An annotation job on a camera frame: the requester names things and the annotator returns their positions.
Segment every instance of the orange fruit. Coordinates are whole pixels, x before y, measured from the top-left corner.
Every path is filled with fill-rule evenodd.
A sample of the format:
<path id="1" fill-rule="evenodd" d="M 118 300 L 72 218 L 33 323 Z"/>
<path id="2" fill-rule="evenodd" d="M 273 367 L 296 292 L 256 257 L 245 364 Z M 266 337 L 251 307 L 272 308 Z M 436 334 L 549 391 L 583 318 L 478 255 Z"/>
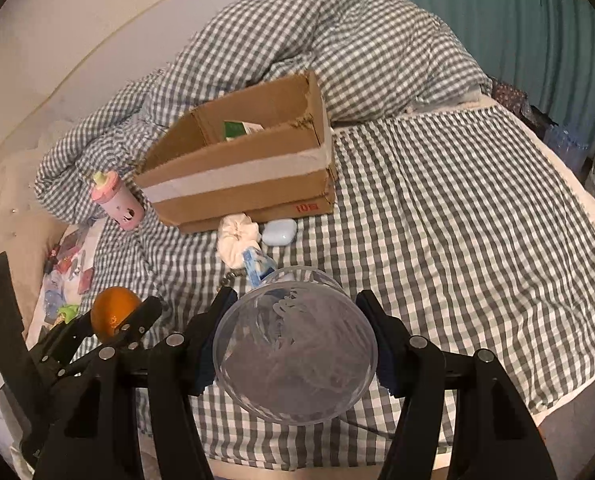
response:
<path id="1" fill-rule="evenodd" d="M 123 286 L 111 286 L 95 298 L 90 310 L 90 324 L 98 339 L 107 343 L 122 322 L 142 303 L 135 292 Z"/>

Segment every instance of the black and white checkered fabric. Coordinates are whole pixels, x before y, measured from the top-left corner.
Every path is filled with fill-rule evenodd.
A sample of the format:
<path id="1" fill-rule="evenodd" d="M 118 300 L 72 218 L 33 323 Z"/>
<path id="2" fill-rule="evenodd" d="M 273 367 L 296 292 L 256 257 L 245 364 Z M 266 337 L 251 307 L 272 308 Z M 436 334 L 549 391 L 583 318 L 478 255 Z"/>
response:
<path id="1" fill-rule="evenodd" d="M 549 162 L 501 108 L 385 118 L 488 84 L 445 25 L 407 0 L 234 4 L 170 67 L 69 132 L 39 168 L 38 199 L 69 222 L 99 214 L 93 171 L 128 173 L 187 109 L 307 68 L 334 120 L 365 123 L 335 138 L 335 211 L 298 220 L 295 243 L 268 250 L 276 262 L 318 267 L 351 296 L 371 288 L 444 350 L 492 349 L 533 412 L 593 377 L 595 230 Z M 215 232 L 180 234 L 149 207 L 135 232 L 106 224 L 94 266 L 82 311 L 113 285 L 165 301 L 148 344 L 204 311 L 226 272 Z M 380 463 L 401 412 L 376 382 L 314 426 L 266 423 L 215 384 L 192 407 L 210 458 L 285 470 Z M 139 414 L 148 432 L 145 395 Z M 454 416 L 448 395 L 440 452 Z"/>

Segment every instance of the transparent round container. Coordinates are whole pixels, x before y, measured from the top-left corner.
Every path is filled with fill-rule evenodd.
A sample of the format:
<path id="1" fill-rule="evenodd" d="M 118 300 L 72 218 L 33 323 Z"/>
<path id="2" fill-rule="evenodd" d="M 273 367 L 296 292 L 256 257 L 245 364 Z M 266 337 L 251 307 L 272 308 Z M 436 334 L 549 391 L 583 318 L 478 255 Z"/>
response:
<path id="1" fill-rule="evenodd" d="M 304 426 L 338 416 L 362 397 L 377 368 L 377 342 L 335 280 L 290 267 L 226 312 L 213 364 L 219 386 L 242 408 Z"/>

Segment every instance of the white tape strip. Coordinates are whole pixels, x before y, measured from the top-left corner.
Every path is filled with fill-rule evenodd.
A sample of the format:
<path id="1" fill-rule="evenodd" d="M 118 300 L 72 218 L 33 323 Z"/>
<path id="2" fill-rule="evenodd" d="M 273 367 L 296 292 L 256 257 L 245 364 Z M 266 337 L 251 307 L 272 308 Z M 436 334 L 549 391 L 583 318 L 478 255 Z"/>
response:
<path id="1" fill-rule="evenodd" d="M 180 196 L 194 196 L 234 186 L 313 173 L 330 165 L 332 150 L 331 126 L 324 111 L 324 144 L 319 148 L 250 160 L 225 168 L 182 176 L 149 186 L 142 192 L 151 203 L 157 203 Z"/>

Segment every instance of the white scrunchie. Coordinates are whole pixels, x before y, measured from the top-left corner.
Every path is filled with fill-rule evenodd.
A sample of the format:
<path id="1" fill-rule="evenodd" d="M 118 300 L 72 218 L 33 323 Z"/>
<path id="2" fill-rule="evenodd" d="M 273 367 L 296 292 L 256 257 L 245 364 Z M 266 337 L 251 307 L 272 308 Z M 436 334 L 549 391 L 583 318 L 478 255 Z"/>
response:
<path id="1" fill-rule="evenodd" d="M 244 213 L 222 218 L 217 228 L 217 253 L 231 269 L 244 267 L 242 252 L 248 247 L 260 249 L 260 228 Z"/>

